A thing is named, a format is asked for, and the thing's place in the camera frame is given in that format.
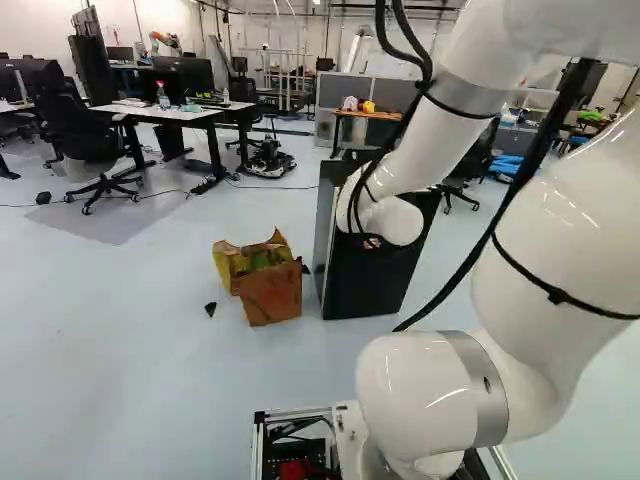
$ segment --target yellow bag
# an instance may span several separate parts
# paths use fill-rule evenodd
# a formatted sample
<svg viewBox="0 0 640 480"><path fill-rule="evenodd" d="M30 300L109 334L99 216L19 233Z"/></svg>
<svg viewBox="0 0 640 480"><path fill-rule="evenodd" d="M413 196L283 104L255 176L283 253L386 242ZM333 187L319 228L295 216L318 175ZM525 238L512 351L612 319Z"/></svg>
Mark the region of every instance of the yellow bag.
<svg viewBox="0 0 640 480"><path fill-rule="evenodd" d="M244 275L264 268L293 261L287 240L276 228L269 240L263 243L237 247L226 240L213 244L213 260L224 288L231 295L238 295L235 281Z"/></svg>

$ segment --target office chair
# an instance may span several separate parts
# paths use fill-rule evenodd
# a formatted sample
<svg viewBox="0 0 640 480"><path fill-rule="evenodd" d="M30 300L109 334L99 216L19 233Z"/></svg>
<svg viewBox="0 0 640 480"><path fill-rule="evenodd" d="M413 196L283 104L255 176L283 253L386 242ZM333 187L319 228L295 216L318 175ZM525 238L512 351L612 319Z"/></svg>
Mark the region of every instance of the office chair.
<svg viewBox="0 0 640 480"><path fill-rule="evenodd" d="M498 134L499 126L499 118L491 120L489 126L482 132L478 140L471 146L458 165L456 165L449 176L438 185L439 190L444 196L445 207L443 212L445 215L448 215L451 211L452 196L471 204L471 209L474 212L480 209L480 202L466 196L463 191L469 186L468 182L474 178L479 178L479 183L484 181L491 162L493 161L491 148Z"/></svg>
<svg viewBox="0 0 640 480"><path fill-rule="evenodd" d="M142 177L108 178L118 159L127 154L122 126L96 117L77 95L69 90L58 62L51 61L36 72L38 92L36 109L47 122L59 151L64 155L63 167L72 181L99 180L78 190L68 191L64 201L71 203L74 195L93 192L82 208L84 215L93 213L92 205L104 193L116 191L139 201L138 192L122 185L142 185Z"/></svg>
<svg viewBox="0 0 640 480"><path fill-rule="evenodd" d="M65 85L64 85L65 91L70 93L73 96L75 101L84 103L82 101L82 97L80 96L80 93L78 92L78 87L76 87L76 82L74 82L73 78L64 77L64 82L65 82ZM53 148L53 153L55 154L55 158L52 160L45 160L45 162L42 164L42 167L45 169L51 169L54 163L60 163L64 160L64 155L60 151L60 146L58 145L56 136L49 131L49 128L48 128L49 125L47 121L43 120L42 117L40 117L40 120L42 120L38 124L40 138L45 143L51 144L51 147Z"/></svg>
<svg viewBox="0 0 640 480"><path fill-rule="evenodd" d="M256 81L253 78L248 78L244 75L240 75L237 78L230 79L229 83L229 99L233 102L249 102L255 103L254 116L251 120L252 124L260 123L262 121L263 115L262 110L258 104L258 91L256 90ZM253 140L251 138L247 139L247 143L256 148L260 148L262 146L262 141ZM236 140L234 142L226 142L224 144L227 149L231 148L231 145L239 145L240 140Z"/></svg>

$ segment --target robotic arm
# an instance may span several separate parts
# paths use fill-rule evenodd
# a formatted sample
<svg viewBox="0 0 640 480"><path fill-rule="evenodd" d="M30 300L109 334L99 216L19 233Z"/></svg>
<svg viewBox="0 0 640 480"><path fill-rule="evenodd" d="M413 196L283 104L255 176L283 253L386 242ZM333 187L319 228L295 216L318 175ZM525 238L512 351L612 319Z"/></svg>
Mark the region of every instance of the robotic arm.
<svg viewBox="0 0 640 480"><path fill-rule="evenodd" d="M638 20L634 0L471 0L430 98L356 199L363 228L415 240L422 215L396 195L443 179L540 55L640 64ZM552 428L590 360L640 318L638 133L632 111L518 193L473 270L483 329L396 333L361 353L368 441L402 478L447 478L469 447ZM360 174L338 200L343 231Z"/></svg>
<svg viewBox="0 0 640 480"><path fill-rule="evenodd" d="M182 56L180 39L175 33L167 33L166 35L163 35L154 30L149 34L149 39L151 40L151 53L153 56L158 54L158 51L160 50L160 43L166 45L172 50L175 50L179 57Z"/></svg>

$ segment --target cubicle partition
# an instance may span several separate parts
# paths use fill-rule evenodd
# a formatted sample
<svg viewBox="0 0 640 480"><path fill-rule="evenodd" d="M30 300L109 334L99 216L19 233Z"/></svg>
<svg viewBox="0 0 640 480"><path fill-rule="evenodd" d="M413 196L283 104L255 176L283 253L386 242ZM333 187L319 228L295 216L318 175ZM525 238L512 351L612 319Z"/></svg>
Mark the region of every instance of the cubicle partition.
<svg viewBox="0 0 640 480"><path fill-rule="evenodd" d="M413 80L379 75L318 72L315 145L331 147L335 115L346 97L371 100L376 111L404 113L417 91ZM340 130L343 148L379 147L393 131L394 122L366 118L344 119Z"/></svg>

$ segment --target blue object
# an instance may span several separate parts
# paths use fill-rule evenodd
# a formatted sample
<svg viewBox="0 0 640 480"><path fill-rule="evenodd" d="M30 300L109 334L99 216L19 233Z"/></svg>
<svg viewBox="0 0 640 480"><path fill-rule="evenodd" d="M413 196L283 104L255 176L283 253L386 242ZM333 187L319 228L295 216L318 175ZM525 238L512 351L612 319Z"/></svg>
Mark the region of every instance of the blue object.
<svg viewBox="0 0 640 480"><path fill-rule="evenodd" d="M585 143L587 143L589 140L591 140L590 138L587 137L571 137L569 139L569 143L571 145L584 145Z"/></svg>
<svg viewBox="0 0 640 480"><path fill-rule="evenodd" d="M498 155L489 167L489 173L502 173L513 177L523 160L524 157L517 155Z"/></svg>

